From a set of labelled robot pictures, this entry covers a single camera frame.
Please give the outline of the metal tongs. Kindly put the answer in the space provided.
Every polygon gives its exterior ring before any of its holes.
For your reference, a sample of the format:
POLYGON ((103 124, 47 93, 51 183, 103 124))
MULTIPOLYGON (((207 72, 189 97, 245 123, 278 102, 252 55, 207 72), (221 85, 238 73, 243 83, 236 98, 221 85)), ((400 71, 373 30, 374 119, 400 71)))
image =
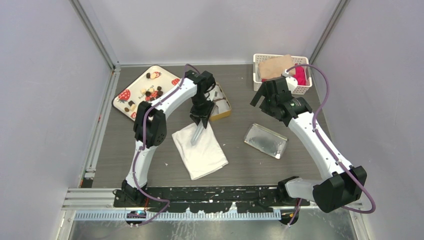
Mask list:
POLYGON ((205 127, 203 125, 203 123, 200 121, 190 139, 190 143, 192 146, 195 146, 201 136, 201 134, 203 133, 205 127))

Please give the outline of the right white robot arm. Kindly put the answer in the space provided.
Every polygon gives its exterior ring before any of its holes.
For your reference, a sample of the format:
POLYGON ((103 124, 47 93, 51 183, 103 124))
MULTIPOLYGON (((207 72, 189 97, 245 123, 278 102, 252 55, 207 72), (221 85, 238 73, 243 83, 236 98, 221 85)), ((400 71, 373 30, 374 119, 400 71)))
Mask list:
POLYGON ((366 170, 354 167, 320 132, 312 108, 303 97, 292 96, 285 77, 263 82, 250 104, 259 105, 263 113, 283 122, 300 139, 321 176, 319 181, 299 176, 281 180, 277 187, 281 204, 288 206, 296 199, 304 199, 330 213, 360 199, 368 176, 366 170))

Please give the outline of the silver tin lid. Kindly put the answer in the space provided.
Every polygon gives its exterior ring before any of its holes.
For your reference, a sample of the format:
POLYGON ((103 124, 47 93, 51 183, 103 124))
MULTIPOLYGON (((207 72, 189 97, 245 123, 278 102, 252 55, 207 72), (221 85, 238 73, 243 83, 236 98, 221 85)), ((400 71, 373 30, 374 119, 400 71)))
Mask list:
POLYGON ((281 159, 288 138, 257 123, 253 123, 244 136, 244 142, 260 152, 275 159, 281 159))

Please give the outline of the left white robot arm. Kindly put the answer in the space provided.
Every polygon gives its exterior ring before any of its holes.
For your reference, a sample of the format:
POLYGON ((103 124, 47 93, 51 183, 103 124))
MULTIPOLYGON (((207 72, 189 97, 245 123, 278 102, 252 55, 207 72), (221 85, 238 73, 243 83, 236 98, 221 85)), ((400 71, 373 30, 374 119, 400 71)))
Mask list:
POLYGON ((188 70, 184 77, 164 96, 152 103, 141 102, 133 126, 136 147, 130 171, 122 182, 121 191, 133 206, 141 206, 146 200, 142 190, 156 148, 167 136, 167 118, 186 100, 191 99, 190 118, 196 126, 206 128, 215 104, 206 94, 215 87, 212 73, 188 70))

